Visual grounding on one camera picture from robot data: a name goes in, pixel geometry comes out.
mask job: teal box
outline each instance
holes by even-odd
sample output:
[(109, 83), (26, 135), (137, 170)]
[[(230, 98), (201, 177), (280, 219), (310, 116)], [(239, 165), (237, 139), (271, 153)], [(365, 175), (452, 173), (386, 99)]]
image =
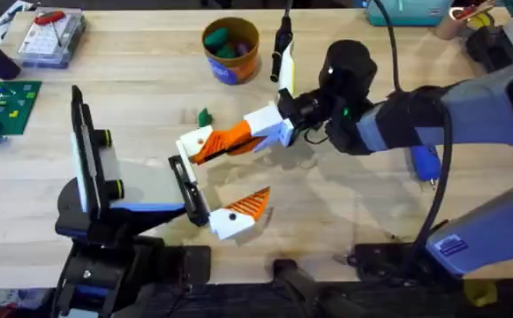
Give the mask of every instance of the teal box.
[[(434, 27), (448, 14), (453, 0), (381, 0), (394, 26)], [(380, 8), (373, 0), (366, 7), (366, 17), (373, 26), (386, 26)]]

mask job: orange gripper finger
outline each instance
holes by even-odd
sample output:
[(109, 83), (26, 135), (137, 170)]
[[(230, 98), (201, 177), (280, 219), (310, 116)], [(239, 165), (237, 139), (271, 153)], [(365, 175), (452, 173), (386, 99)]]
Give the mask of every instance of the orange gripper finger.
[(200, 152), (193, 155), (190, 159), (193, 163), (202, 164), (222, 151), (227, 151), (229, 155), (240, 155), (254, 149), (262, 138), (253, 138), (250, 134), (250, 126), (245, 120), (232, 127), (229, 131), (213, 131)]
[(268, 204), (269, 197), (270, 187), (266, 187), (242, 200), (231, 203), (225, 208), (251, 216), (254, 220), (258, 220)]

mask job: gray robot arm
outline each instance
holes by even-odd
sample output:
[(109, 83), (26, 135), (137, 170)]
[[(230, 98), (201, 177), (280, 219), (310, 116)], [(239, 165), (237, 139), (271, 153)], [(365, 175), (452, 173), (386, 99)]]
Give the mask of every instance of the gray robot arm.
[[(430, 102), (435, 96), (449, 110), (454, 143), (513, 146), (513, 65), (452, 87), (420, 89), (401, 101), (390, 97), (356, 122), (355, 140), (370, 152), (442, 144), (441, 114)], [(513, 188), (442, 226), (425, 248), (455, 276), (513, 259)]]
[[(435, 89), (431, 94), (441, 95), (441, 102), (452, 118), (454, 143), (502, 143), (513, 146), (513, 98), (509, 87), (513, 85), (513, 65), (487, 76), (460, 82), (452, 87)], [(411, 106), (411, 98), (403, 98), (404, 105), (376, 105), (356, 122), (358, 138), (371, 152), (420, 144), (443, 143), (439, 112), (426, 112), (432, 117), (416, 117), (415, 111), (431, 108), (430, 102)], [(387, 111), (385, 108), (403, 111)], [(402, 134), (414, 130), (418, 138)]]

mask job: blue label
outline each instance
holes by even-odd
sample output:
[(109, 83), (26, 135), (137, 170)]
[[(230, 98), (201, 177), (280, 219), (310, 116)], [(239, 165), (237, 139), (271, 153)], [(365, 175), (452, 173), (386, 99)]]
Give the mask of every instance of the blue label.
[(234, 85), (237, 84), (237, 74), (226, 68), (224, 65), (215, 61), (213, 58), (208, 57), (211, 68), (213, 68), (213, 74), (223, 83)]
[(442, 255), (447, 257), (468, 248), (466, 242), (461, 240), (456, 234), (452, 234), (441, 239), (435, 244), (435, 246), (439, 249)]

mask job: green object in can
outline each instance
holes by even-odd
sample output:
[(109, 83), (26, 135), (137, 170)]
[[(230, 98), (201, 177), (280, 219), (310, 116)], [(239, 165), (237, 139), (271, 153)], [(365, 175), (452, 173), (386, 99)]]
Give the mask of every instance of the green object in can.
[(225, 44), (221, 49), (219, 49), (215, 53), (215, 55), (220, 58), (235, 58), (235, 57), (237, 57), (237, 55), (235, 54), (235, 50), (228, 43)]
[(225, 43), (229, 40), (229, 29), (226, 27), (219, 27), (215, 31), (211, 32), (208, 36), (203, 40), (203, 44), (208, 49), (213, 51), (217, 51), (221, 49)]
[(211, 125), (213, 123), (213, 116), (209, 114), (207, 108), (204, 108), (200, 114), (198, 115), (198, 119), (200, 121), (200, 128), (205, 127), (207, 125)]

